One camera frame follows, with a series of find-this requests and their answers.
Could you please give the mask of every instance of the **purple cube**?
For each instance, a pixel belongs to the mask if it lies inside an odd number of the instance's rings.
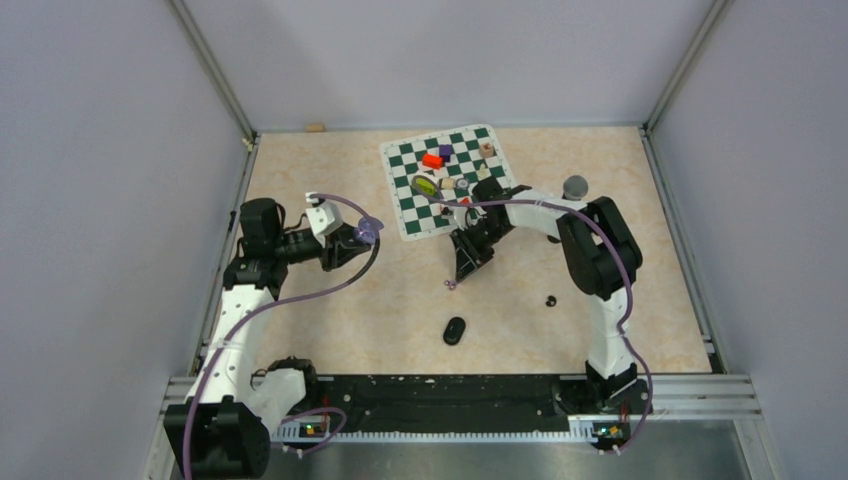
[[[439,145],[439,156],[445,163],[450,162],[451,155],[453,155],[453,145]]]

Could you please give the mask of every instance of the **green and white checkered board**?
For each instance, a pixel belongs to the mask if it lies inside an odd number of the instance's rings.
[[[484,143],[491,143],[495,148],[495,154],[485,159],[479,152],[480,145]],[[453,155],[442,168],[433,170],[421,164],[421,157],[425,153],[438,156],[439,145],[448,144],[453,146]],[[495,131],[489,125],[469,125],[386,142],[380,145],[380,156],[389,182],[398,230],[404,241],[434,237],[456,229],[453,216],[441,215],[441,205],[430,204],[423,195],[412,189],[410,181],[415,174],[424,172],[436,178],[468,180],[468,190],[442,190],[445,200],[461,200],[471,196],[470,192],[477,184],[477,171],[483,167],[489,169],[502,187],[516,185]]]

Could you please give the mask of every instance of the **gray wall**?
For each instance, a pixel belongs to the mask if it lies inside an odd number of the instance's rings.
[[[239,138],[164,1],[2,3],[0,477],[141,475]]]
[[[738,1],[658,133],[731,366],[792,478],[844,478],[848,3]]]
[[[710,0],[188,2],[259,130],[638,123]]]

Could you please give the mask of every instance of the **wooden table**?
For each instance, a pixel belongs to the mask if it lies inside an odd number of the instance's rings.
[[[272,311],[257,368],[296,355],[322,374],[577,373],[589,349],[585,296],[574,286],[559,245],[516,229],[492,262],[449,291],[454,254],[446,236],[403,242],[394,221],[378,145],[426,131],[266,134],[247,198],[272,197],[296,222],[304,193],[333,193],[383,219],[382,248],[359,282],[322,299]],[[630,338],[655,372],[708,372],[709,363],[668,226],[636,128],[497,129],[519,183],[559,196],[573,174],[591,200],[613,198],[639,243],[644,265],[634,285]],[[348,223],[358,215],[342,207]],[[334,272],[317,261],[293,265],[282,297],[349,278],[367,255]],[[548,295],[557,297],[553,308]],[[467,322],[448,346],[451,317]]]

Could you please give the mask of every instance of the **red object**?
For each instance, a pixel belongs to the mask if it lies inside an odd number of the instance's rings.
[[[437,157],[436,155],[430,155],[429,153],[425,153],[424,157],[421,158],[421,164],[425,167],[435,168],[436,170],[442,168],[445,164],[445,161],[442,160],[442,157]]]

